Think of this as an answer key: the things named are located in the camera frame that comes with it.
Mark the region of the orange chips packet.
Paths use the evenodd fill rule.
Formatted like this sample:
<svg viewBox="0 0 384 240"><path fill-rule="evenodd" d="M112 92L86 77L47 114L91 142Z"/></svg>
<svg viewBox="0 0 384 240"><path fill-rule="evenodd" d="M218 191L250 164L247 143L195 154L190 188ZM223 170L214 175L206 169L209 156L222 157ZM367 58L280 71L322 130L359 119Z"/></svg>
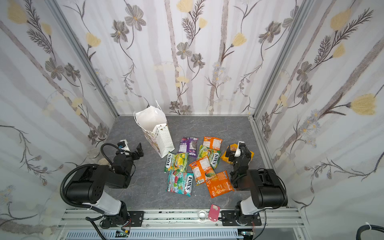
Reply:
<svg viewBox="0 0 384 240"><path fill-rule="evenodd" d="M234 192L227 171L220 172L212 179L206 181L206 185L211 198L215 198L224 195L229 192Z"/></svg>

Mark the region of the white paper gift bag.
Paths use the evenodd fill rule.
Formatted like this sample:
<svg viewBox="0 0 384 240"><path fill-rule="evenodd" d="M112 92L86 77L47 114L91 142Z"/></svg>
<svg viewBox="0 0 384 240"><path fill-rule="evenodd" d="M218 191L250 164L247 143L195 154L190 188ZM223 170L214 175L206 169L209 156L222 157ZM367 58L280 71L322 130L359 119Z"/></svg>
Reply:
<svg viewBox="0 0 384 240"><path fill-rule="evenodd" d="M149 106L148 108L134 112L136 124L144 132L145 138L158 153L161 158L164 158L168 152L175 149L174 143L169 130L167 117L160 105Z"/></svg>

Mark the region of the orange Savoria snack packet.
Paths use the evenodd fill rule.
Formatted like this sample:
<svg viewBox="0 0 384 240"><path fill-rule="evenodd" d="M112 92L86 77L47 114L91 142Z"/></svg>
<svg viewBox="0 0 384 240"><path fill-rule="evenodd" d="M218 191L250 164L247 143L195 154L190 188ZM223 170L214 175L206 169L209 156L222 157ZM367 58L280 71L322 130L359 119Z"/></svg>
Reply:
<svg viewBox="0 0 384 240"><path fill-rule="evenodd" d="M196 160L189 164L189 166L193 171L197 186L203 184L206 180L216 177L208 157Z"/></svg>

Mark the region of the green Fox's mango tea bag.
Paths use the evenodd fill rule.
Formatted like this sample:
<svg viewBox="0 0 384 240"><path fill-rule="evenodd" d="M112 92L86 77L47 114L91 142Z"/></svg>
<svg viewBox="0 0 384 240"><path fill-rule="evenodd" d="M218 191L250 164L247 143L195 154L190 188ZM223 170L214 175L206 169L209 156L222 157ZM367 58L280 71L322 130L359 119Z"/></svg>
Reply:
<svg viewBox="0 0 384 240"><path fill-rule="evenodd" d="M187 171L188 159L188 153L168 153L164 172L178 171L185 173Z"/></svg>

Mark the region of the teal Fox's fruits candy bag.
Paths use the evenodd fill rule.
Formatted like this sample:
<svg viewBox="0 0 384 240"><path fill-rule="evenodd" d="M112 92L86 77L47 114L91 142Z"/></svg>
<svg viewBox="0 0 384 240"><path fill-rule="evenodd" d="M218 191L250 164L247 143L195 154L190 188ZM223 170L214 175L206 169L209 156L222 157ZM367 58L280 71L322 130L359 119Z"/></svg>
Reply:
<svg viewBox="0 0 384 240"><path fill-rule="evenodd" d="M167 192L191 196L193 173L183 173L171 170L168 176Z"/></svg>

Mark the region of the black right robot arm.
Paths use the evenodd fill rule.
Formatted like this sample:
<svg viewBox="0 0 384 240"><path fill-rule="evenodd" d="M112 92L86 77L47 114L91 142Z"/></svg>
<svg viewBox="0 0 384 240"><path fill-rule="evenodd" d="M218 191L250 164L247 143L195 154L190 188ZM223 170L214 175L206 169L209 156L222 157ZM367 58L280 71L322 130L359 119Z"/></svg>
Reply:
<svg viewBox="0 0 384 240"><path fill-rule="evenodd" d="M237 191L250 191L251 195L239 201L233 211L221 211L225 227L261 226L260 213L288 204L287 191L273 169L249 169L252 153L247 149L232 151L225 157L233 164L230 181Z"/></svg>

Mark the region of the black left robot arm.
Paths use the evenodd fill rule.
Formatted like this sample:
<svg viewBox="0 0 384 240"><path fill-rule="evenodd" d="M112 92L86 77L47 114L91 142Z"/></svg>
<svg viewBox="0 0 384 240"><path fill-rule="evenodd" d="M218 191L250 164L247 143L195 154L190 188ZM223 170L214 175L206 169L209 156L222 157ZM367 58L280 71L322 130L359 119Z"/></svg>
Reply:
<svg viewBox="0 0 384 240"><path fill-rule="evenodd" d="M141 227L143 211L128 211L127 205L105 192L127 189L136 171L134 161L144 156L142 145L130 151L126 141L113 145L116 155L107 165L84 164L71 170L60 185L60 196L69 206L95 211L98 217L87 217L96 230L119 227Z"/></svg>

